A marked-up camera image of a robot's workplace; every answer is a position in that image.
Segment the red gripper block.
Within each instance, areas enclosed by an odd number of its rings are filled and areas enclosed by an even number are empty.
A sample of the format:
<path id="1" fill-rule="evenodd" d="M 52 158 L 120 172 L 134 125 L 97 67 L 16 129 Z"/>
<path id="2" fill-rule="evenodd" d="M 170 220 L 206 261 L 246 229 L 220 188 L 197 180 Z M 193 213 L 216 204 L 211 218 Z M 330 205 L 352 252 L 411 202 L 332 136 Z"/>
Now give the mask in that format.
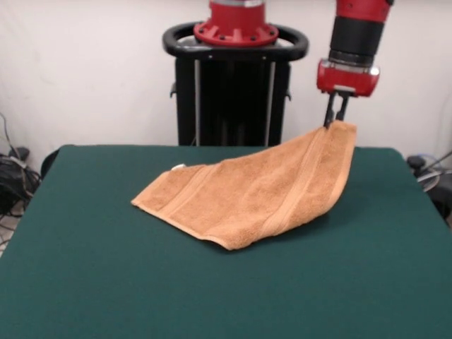
<path id="1" fill-rule="evenodd" d="M 381 74 L 378 66 L 358 67 L 339 64 L 328 59 L 319 62 L 317 70 L 317 88 L 328 94 L 328 104 L 323 126 L 329 127 L 334 120 L 333 104 L 335 92 L 351 93 L 355 97 L 370 97 L 376 88 Z M 339 94 L 342 99 L 335 119 L 343 121 L 350 96 Z"/>

